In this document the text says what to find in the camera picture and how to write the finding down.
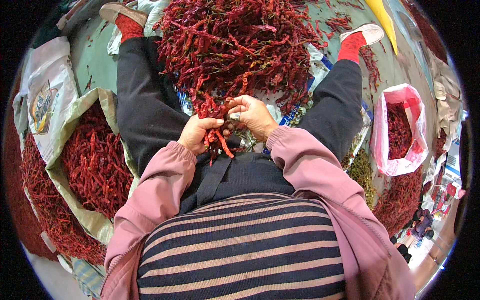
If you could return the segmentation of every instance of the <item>person's left hand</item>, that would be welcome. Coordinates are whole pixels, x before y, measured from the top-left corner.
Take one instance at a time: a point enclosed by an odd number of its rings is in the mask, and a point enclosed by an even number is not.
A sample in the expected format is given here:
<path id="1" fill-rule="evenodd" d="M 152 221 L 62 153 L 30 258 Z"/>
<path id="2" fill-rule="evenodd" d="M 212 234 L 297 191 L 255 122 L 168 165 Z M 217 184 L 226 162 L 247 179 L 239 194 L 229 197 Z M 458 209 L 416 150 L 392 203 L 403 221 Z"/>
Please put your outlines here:
<path id="1" fill-rule="evenodd" d="M 223 125 L 223 122 L 222 119 L 199 119 L 198 115 L 191 116 L 185 127 L 183 127 L 177 142 L 192 151 L 196 156 L 200 155 L 206 150 L 204 143 L 202 143 L 206 130 L 218 128 Z"/>

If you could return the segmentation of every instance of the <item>elastic cuff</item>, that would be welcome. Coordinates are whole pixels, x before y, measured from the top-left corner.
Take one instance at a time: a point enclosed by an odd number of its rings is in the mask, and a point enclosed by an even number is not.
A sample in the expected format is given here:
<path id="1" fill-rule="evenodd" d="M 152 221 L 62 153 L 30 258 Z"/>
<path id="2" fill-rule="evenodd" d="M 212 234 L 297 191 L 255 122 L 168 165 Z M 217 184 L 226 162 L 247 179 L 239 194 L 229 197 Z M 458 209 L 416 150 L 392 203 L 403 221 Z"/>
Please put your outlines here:
<path id="1" fill-rule="evenodd" d="M 197 158 L 195 157 L 195 154 L 193 154 L 192 151 L 177 142 L 171 141 L 165 148 L 177 153 L 183 159 L 191 162 L 192 164 L 197 163 Z"/>
<path id="2" fill-rule="evenodd" d="M 290 127 L 288 127 L 287 125 L 282 125 L 275 128 L 275 130 L 273 130 L 272 133 L 268 136 L 266 143 L 267 149 L 269 151 L 272 151 L 273 145 L 278 141 L 280 137 L 285 136 L 285 134 L 287 134 L 289 130 Z"/>

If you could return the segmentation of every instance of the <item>foot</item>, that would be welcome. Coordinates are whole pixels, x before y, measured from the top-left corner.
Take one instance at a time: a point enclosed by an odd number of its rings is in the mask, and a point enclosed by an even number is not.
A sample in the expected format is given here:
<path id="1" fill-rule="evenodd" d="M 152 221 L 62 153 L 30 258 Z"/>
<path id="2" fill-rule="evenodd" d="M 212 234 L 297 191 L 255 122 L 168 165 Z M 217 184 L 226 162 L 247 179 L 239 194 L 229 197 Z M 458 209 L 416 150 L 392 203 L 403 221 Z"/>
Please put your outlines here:
<path id="1" fill-rule="evenodd" d="M 357 32 L 361 32 L 363 38 L 365 39 L 365 44 L 361 45 L 360 47 L 375 44 L 384 37 L 384 30 L 379 25 L 375 23 L 366 23 L 355 29 L 350 29 L 340 34 L 340 43 L 342 43 L 351 34 Z"/>
<path id="2" fill-rule="evenodd" d="M 142 29 L 145 26 L 148 18 L 148 15 L 146 13 L 131 9 L 125 4 L 119 2 L 110 2 L 104 4 L 100 9 L 100 16 L 113 24 L 116 24 L 116 20 L 119 14 L 124 15 L 135 21 L 137 24 L 140 25 Z"/>

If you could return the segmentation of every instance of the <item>person's right hand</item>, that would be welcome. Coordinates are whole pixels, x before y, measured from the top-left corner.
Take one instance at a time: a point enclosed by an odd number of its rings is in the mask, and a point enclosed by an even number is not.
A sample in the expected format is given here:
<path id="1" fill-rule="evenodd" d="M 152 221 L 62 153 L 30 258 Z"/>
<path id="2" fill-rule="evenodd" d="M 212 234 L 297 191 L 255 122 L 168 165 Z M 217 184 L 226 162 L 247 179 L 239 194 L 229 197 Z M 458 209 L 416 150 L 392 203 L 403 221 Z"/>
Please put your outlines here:
<path id="1" fill-rule="evenodd" d="M 262 101 L 248 95 L 233 98 L 227 106 L 231 108 L 228 114 L 240 112 L 240 123 L 244 123 L 255 138 L 266 142 L 272 131 L 278 127 Z"/>

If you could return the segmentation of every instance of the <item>hand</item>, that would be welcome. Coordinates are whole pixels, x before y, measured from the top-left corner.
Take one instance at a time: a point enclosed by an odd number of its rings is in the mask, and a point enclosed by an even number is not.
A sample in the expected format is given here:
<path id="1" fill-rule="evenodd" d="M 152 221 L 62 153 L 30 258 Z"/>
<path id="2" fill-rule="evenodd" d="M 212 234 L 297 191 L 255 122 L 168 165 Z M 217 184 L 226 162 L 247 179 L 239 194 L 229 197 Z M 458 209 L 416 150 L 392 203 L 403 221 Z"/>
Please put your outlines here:
<path id="1" fill-rule="evenodd" d="M 261 142 L 266 142 L 268 136 L 278 127 L 265 103 L 258 99 L 241 95 L 227 103 L 227 106 L 231 108 L 228 114 L 241 112 L 240 122 Z"/>
<path id="2" fill-rule="evenodd" d="M 222 125 L 222 119 L 199 119 L 198 115 L 191 116 L 187 124 L 185 124 L 185 127 L 183 127 L 180 138 L 177 142 L 197 156 L 206 150 L 204 143 L 202 143 L 206 130 L 210 128 L 218 128 Z"/>

